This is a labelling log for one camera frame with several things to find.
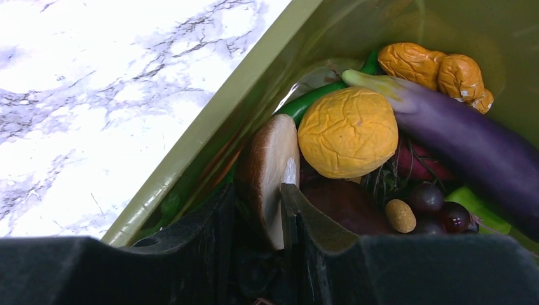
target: white chipped spot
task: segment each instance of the white chipped spot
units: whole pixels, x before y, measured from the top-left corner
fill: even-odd
[[[287,167],[285,168],[281,182],[287,184],[296,184],[296,162],[294,161],[294,158],[288,159]]]

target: brown nut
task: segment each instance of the brown nut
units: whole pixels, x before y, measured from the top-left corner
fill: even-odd
[[[416,217],[406,202],[398,199],[390,200],[386,205],[385,212],[389,223],[398,232],[410,233],[416,228]]]
[[[485,89],[483,94],[477,100],[472,102],[471,106],[477,109],[479,112],[485,114],[490,110],[493,102],[494,96],[489,90]]]
[[[391,76],[437,90],[437,75],[443,52],[430,51],[415,43],[393,43],[378,53],[378,62]]]
[[[466,55],[446,56],[438,70],[438,89],[460,102],[471,104],[485,91],[479,65]]]

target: dark brown vegetable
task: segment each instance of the dark brown vegetable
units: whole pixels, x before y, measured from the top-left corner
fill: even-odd
[[[355,182],[321,178],[305,186],[303,194],[322,213],[357,235],[398,234],[372,196]]]

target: orange wrinkled object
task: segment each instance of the orange wrinkled object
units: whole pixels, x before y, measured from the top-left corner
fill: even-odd
[[[438,71],[438,88],[440,92],[468,105],[485,91],[479,65],[462,54],[451,54],[442,60]]]
[[[415,43],[393,43],[378,53],[378,62],[391,76],[438,90],[437,75],[446,54],[430,51]]]
[[[471,106],[477,109],[479,112],[485,114],[490,110],[493,102],[494,96],[489,90],[485,89],[483,94],[477,100],[472,102]]]
[[[298,128],[299,148],[320,175],[363,176],[397,149],[397,122],[389,102],[364,87],[328,93],[306,111]]]

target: bin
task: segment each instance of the bin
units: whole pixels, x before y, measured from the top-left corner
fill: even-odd
[[[293,0],[173,146],[102,241],[131,245],[192,210],[242,144],[327,59],[358,64],[399,41],[462,53],[495,96],[488,116],[539,147],[539,2],[535,0]],[[539,245],[516,231],[525,247]]]

